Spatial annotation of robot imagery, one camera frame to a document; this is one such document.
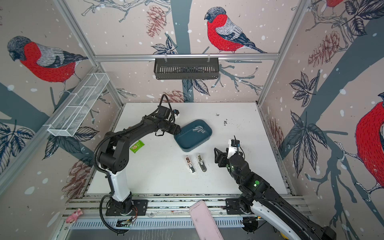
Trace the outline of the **teal plastic tray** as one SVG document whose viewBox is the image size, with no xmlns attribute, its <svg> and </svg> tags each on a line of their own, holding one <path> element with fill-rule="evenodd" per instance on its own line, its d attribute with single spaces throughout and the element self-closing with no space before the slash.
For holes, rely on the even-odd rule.
<svg viewBox="0 0 384 240">
<path fill-rule="evenodd" d="M 193 132 L 193 128 L 202 126 L 206 132 L 204 134 Z M 206 142 L 213 134 L 211 127 L 203 120 L 195 120 L 181 128 L 181 132 L 174 136 L 178 146 L 184 152 L 190 152 Z"/>
</svg>

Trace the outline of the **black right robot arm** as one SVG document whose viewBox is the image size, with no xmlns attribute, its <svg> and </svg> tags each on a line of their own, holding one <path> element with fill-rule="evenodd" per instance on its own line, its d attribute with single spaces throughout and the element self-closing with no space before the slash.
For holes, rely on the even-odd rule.
<svg viewBox="0 0 384 240">
<path fill-rule="evenodd" d="M 260 175 L 251 171 L 237 139 L 225 152 L 214 148 L 215 163 L 226 168 L 241 191 L 235 211 L 261 217 L 289 240 L 335 240 L 330 227 L 321 227 L 290 205 Z"/>
</svg>

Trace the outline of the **pink flat case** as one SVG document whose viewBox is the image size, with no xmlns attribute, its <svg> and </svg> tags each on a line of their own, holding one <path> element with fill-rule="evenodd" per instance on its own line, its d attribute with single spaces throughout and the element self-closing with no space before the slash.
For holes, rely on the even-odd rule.
<svg viewBox="0 0 384 240">
<path fill-rule="evenodd" d="M 200 240 L 223 240 L 222 234 L 204 201 L 199 201 L 191 206 L 189 213 Z"/>
</svg>

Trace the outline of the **staples strip in tray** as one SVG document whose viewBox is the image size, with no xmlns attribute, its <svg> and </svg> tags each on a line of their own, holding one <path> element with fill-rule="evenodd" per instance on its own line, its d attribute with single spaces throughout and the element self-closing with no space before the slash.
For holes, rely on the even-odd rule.
<svg viewBox="0 0 384 240">
<path fill-rule="evenodd" d="M 193 132 L 204 134 L 206 132 L 206 130 L 202 126 L 196 126 L 193 128 Z"/>
</svg>

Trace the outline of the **green snack packet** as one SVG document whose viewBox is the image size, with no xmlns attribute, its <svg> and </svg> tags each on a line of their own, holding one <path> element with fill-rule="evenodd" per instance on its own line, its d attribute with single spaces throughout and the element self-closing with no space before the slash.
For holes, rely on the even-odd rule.
<svg viewBox="0 0 384 240">
<path fill-rule="evenodd" d="M 133 152 L 133 153 L 136 153 L 139 149 L 141 149 L 145 144 L 141 141 L 141 140 L 138 140 L 135 144 L 133 144 L 131 147 L 130 147 L 130 150 Z"/>
</svg>

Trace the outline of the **horizontal aluminium bar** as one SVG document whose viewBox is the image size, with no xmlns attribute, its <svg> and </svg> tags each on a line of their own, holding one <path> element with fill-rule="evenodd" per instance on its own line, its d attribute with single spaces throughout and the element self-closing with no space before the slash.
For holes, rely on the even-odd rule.
<svg viewBox="0 0 384 240">
<path fill-rule="evenodd" d="M 103 62 L 151 62 L 155 59 L 191 59 L 218 58 L 219 60 L 245 60 L 245 61 L 276 61 L 280 55 L 278 53 L 242 53 L 242 54 L 177 54 L 177 55 L 95 55 L 94 60 L 98 63 Z"/>
</svg>

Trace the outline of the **pink toy on rail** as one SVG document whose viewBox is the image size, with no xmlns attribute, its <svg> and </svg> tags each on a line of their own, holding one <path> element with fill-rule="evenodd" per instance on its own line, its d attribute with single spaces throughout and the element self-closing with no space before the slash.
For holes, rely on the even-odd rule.
<svg viewBox="0 0 384 240">
<path fill-rule="evenodd" d="M 77 209 L 75 212 L 73 212 L 70 216 L 66 218 L 66 223 L 67 224 L 72 224 L 75 223 L 78 218 L 83 215 L 83 211 L 81 209 Z"/>
</svg>

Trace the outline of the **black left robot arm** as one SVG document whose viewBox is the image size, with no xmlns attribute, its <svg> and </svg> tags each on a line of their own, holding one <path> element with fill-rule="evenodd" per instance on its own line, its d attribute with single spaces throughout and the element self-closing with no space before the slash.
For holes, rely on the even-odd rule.
<svg viewBox="0 0 384 240">
<path fill-rule="evenodd" d="M 178 110 L 173 110 L 170 100 L 163 94 L 157 109 L 149 115 L 142 117 L 142 120 L 127 129 L 119 132 L 108 132 L 104 139 L 97 145 L 94 155 L 94 168 L 106 175 L 110 186 L 110 193 L 103 196 L 99 206 L 99 213 L 103 224 L 117 235 L 124 235 L 127 230 L 118 230 L 110 226 L 103 216 L 103 202 L 109 198 L 108 205 L 112 205 L 121 211 L 122 215 L 128 215 L 135 211 L 135 220 L 138 210 L 132 200 L 132 192 L 127 186 L 127 177 L 122 174 L 129 162 L 129 152 L 133 144 L 146 135 L 162 131 L 173 136 L 181 132 L 181 127 L 175 123 Z"/>
</svg>

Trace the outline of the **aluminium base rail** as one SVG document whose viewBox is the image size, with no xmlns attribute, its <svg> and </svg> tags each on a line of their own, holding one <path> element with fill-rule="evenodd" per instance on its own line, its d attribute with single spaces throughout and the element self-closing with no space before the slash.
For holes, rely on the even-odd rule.
<svg viewBox="0 0 384 240">
<path fill-rule="evenodd" d="M 256 212 L 236 212 L 233 203 L 236 198 L 236 195 L 136 196 L 133 198 L 136 208 L 127 216 L 122 216 L 112 206 L 101 202 L 101 196 L 91 196 L 71 200 L 63 218 L 68 218 L 77 210 L 82 211 L 82 215 L 72 223 L 73 229 L 104 229 L 103 222 L 117 230 L 193 228 L 190 208 L 203 201 L 219 228 L 243 227 L 247 218 L 263 220 Z"/>
</svg>

